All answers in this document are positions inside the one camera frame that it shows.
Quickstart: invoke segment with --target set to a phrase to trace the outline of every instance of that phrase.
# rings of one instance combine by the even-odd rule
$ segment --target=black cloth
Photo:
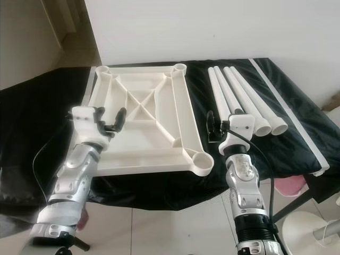
[[[269,59],[256,61],[326,157],[330,164],[329,171],[340,173],[340,129]],[[282,135],[252,139],[272,162],[275,177],[320,170],[306,142],[247,59],[182,63],[188,67],[185,79],[203,148],[215,160],[211,173],[205,177],[191,172],[95,177],[88,201],[149,210],[180,210],[208,200],[228,188],[225,181],[225,159],[218,153],[218,144],[208,143],[206,130],[207,111],[213,110],[218,118],[207,72],[207,68],[214,65],[221,68],[235,66],[273,111],[288,124],[288,130]],[[41,186],[49,193],[54,184],[53,176],[67,152],[71,138],[71,124],[63,129],[61,127],[67,111],[81,103],[89,70],[88,67],[57,69],[1,91],[0,214],[12,214],[15,206],[38,208],[44,204],[44,197],[32,173],[33,158],[58,131],[37,157],[35,165]],[[270,171],[265,161],[255,150],[250,149],[249,153],[261,179],[268,178]]]

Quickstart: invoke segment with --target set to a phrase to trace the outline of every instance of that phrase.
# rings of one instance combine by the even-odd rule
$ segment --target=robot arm
[[[219,138],[214,130],[213,113],[209,112],[207,123],[210,138]],[[226,159],[226,180],[230,188],[230,200],[239,243],[237,255],[283,255],[281,246],[274,239],[273,224],[270,222],[259,190],[259,173],[251,162],[247,151],[250,145],[232,135],[234,131],[250,140],[254,128],[254,117],[249,114],[231,115],[222,122],[220,131],[227,133],[218,149]]]
[[[71,254],[70,246],[77,243],[81,246],[75,231],[91,180],[97,171],[101,151],[107,149],[115,132],[122,129],[126,109],[119,111],[116,123],[110,126],[100,120],[103,113],[103,108],[72,108],[79,143],[60,167],[54,192],[47,206],[39,213],[37,223],[30,232],[29,242],[21,254],[67,255]]]

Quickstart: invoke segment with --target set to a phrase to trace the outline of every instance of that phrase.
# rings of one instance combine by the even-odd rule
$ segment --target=white wall
[[[338,0],[86,0],[103,64],[271,57],[321,106],[340,89]]]
[[[60,46],[40,0],[0,1],[0,88],[49,71]]]

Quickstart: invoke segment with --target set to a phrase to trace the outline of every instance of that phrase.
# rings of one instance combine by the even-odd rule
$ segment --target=white plastic tube
[[[243,110],[239,101],[237,100],[237,98],[235,97],[232,89],[230,88],[229,84],[227,83],[227,81],[224,79],[224,76],[221,72],[221,70],[219,69],[218,66],[214,66],[214,70],[217,76],[217,80],[218,83],[222,89],[223,95],[225,100],[227,101],[227,104],[229,106],[229,110],[231,113],[235,114],[235,111],[237,109]]]
[[[273,135],[279,135],[279,134],[284,133],[288,128],[287,123],[273,112],[273,110],[266,104],[266,102],[264,102],[264,100],[257,94],[257,92],[250,86],[250,84],[238,72],[238,70],[235,67],[233,66],[230,67],[230,70],[233,72],[233,74],[239,81],[244,91],[248,94],[250,99],[253,101],[256,108],[261,113],[261,115],[271,125],[271,133]]]
[[[214,93],[218,115],[221,121],[227,121],[230,115],[230,111],[222,94],[221,87],[219,86],[215,71],[212,67],[208,69],[212,91]]]
[[[257,110],[254,103],[248,97],[247,93],[243,90],[240,83],[229,69],[229,67],[223,68],[225,75],[227,76],[232,88],[235,91],[237,98],[243,106],[246,113],[251,114],[255,118],[254,134],[258,137],[263,137],[271,132],[271,126],[268,121],[262,117],[259,110]]]

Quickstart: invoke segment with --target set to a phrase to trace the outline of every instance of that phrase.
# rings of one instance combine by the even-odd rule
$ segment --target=metal base
[[[287,252],[293,255],[340,254],[340,238],[333,235],[317,242],[313,231],[327,225],[322,218],[309,212],[297,211],[288,215],[282,227]]]

